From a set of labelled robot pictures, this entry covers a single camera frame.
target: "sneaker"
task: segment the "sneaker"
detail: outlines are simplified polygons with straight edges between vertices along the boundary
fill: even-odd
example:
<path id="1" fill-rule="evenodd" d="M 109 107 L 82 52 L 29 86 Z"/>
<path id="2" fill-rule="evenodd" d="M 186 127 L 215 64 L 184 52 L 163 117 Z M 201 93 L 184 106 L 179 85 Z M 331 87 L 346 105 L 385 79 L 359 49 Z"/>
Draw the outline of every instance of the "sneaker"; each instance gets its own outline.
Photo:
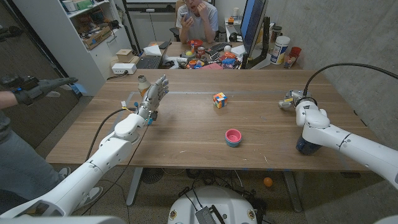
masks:
<path id="1" fill-rule="evenodd" d="M 69 176 L 69 174 L 72 171 L 70 170 L 70 167 L 64 167 L 60 170 L 60 172 L 58 172 L 64 179 L 67 178 L 67 176 Z"/>
<path id="2" fill-rule="evenodd" d="M 102 194 L 103 190 L 104 188 L 102 187 L 93 187 L 90 190 L 90 192 L 88 192 L 87 196 L 79 203 L 79 205 L 76 207 L 75 210 L 78 210 L 81 207 L 84 207 L 86 205 L 95 202 L 98 199 L 98 197 Z"/>

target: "jeans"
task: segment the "jeans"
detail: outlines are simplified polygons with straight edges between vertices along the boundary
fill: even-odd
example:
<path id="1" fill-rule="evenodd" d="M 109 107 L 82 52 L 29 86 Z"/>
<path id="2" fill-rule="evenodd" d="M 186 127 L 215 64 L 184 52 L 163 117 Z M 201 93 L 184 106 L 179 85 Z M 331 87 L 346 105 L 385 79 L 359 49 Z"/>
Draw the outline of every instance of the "jeans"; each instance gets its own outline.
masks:
<path id="1" fill-rule="evenodd" d="M 0 144 L 0 189 L 33 200 L 57 186 L 63 177 L 14 131 Z"/>

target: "hand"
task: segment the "hand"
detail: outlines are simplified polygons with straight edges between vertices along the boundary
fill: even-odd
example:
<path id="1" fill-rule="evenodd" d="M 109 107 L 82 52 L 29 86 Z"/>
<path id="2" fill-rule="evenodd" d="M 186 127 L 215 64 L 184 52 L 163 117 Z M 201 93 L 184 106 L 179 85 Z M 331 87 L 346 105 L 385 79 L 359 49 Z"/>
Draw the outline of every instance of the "hand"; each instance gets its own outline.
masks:
<path id="1" fill-rule="evenodd" d="M 162 98 L 169 92 L 169 80 L 166 79 L 166 75 L 162 75 L 149 89 L 145 92 L 142 98 L 140 107 L 138 107 L 138 115 L 147 119 L 149 111 L 154 112 L 159 106 Z"/>
<path id="2" fill-rule="evenodd" d="M 42 99 L 56 87 L 75 83 L 78 80 L 76 78 L 56 78 L 53 80 L 39 80 L 37 86 L 29 90 L 17 90 L 14 92 L 15 97 L 19 104 L 24 103 L 31 105 L 33 102 Z"/>
<path id="3" fill-rule="evenodd" d="M 182 29 L 183 30 L 189 30 L 189 28 L 192 26 L 193 24 L 193 18 L 189 17 L 189 19 L 187 19 L 187 21 L 185 21 L 185 18 L 187 17 L 187 15 L 184 15 L 181 18 L 181 25 L 182 25 Z"/>
<path id="4" fill-rule="evenodd" d="M 203 20 L 209 19 L 209 15 L 207 13 L 207 6 L 205 3 L 202 2 L 198 5 L 198 11 L 199 11 L 199 15 L 200 15 L 201 19 L 203 19 Z"/>

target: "table leg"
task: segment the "table leg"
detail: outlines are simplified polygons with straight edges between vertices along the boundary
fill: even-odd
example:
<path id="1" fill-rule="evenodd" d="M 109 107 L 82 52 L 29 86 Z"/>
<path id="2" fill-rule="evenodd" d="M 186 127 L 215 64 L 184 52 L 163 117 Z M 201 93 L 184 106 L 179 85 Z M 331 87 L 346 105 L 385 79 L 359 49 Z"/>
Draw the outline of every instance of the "table leg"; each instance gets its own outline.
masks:
<path id="1" fill-rule="evenodd" d="M 130 184 L 129 195 L 127 196 L 126 200 L 126 204 L 128 206 L 134 204 L 134 199 L 136 198 L 138 192 L 139 181 L 141 179 L 141 174 L 143 169 L 144 168 L 142 167 L 136 167 L 134 169 L 134 174 L 132 175 L 131 184 Z"/>
<path id="2" fill-rule="evenodd" d="M 296 182 L 294 180 L 293 172 L 284 171 L 285 182 L 287 190 L 289 191 L 289 196 L 292 201 L 292 206 L 295 212 L 302 212 L 299 192 L 297 191 Z"/>

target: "power strip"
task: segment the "power strip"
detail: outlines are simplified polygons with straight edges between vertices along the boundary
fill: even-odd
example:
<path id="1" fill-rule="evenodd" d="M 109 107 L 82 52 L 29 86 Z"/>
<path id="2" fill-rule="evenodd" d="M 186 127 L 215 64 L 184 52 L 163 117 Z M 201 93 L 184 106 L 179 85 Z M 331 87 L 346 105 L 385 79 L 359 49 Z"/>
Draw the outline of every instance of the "power strip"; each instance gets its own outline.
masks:
<path id="1" fill-rule="evenodd" d="M 112 67 L 112 71 L 115 75 L 124 74 L 127 71 L 127 74 L 134 74 L 136 72 L 137 67 L 135 63 L 116 63 Z"/>

